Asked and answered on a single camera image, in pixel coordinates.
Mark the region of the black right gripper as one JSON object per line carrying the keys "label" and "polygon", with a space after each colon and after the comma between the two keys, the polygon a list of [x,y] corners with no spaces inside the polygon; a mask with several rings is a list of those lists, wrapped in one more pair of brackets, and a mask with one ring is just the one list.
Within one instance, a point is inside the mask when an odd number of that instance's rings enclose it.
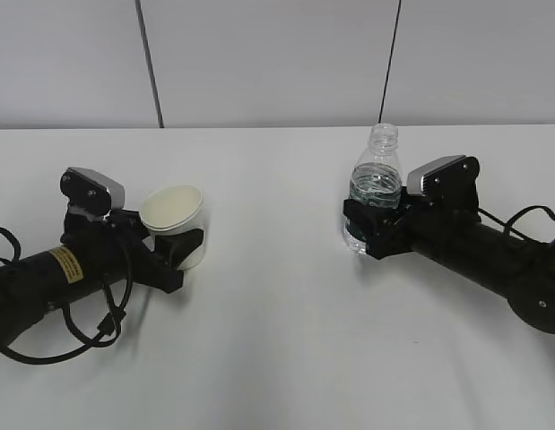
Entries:
{"label": "black right gripper", "polygon": [[402,190],[401,201],[396,208],[382,208],[346,199],[343,215],[347,231],[359,240],[366,240],[366,255],[376,260],[411,252],[436,260],[438,247],[421,236],[421,216],[437,207],[436,198],[411,195]]}

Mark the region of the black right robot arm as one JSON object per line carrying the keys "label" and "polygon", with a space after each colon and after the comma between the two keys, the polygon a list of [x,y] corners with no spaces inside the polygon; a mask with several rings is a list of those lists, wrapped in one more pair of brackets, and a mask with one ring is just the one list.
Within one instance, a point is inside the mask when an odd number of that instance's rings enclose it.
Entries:
{"label": "black right robot arm", "polygon": [[482,223],[473,198],[452,203],[405,193],[396,209],[343,203],[343,215],[364,236],[367,255],[382,260],[420,254],[503,297],[528,325],[555,334],[555,238],[512,236],[526,213],[495,229]]}

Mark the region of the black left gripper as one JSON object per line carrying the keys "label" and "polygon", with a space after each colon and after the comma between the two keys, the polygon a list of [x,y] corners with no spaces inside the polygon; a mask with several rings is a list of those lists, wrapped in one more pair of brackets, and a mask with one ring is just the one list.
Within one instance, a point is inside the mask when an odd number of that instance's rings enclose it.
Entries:
{"label": "black left gripper", "polygon": [[204,258],[204,230],[193,228],[177,235],[154,237],[154,247],[139,213],[113,210],[104,219],[88,219],[66,212],[63,244],[82,246],[93,258],[94,272],[113,280],[130,277],[135,283],[170,294],[183,287],[184,272]]}

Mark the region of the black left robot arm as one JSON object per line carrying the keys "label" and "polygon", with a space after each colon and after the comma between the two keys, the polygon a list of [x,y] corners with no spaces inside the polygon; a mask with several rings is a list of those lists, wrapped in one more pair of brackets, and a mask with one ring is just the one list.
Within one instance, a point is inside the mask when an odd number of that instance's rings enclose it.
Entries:
{"label": "black left robot arm", "polygon": [[[67,213],[60,246],[23,258],[18,239],[0,228],[13,247],[13,257],[0,257],[0,354],[23,364],[44,366],[77,357],[92,348],[116,342],[135,284],[172,293],[182,288],[182,262],[204,243],[204,230],[190,228],[158,236],[154,247],[145,239],[148,228],[135,211],[115,210],[105,219],[88,220]],[[71,316],[72,303],[101,292],[107,313],[93,336]],[[62,312],[66,328],[80,347],[52,357],[28,357],[11,344],[47,314]]]}

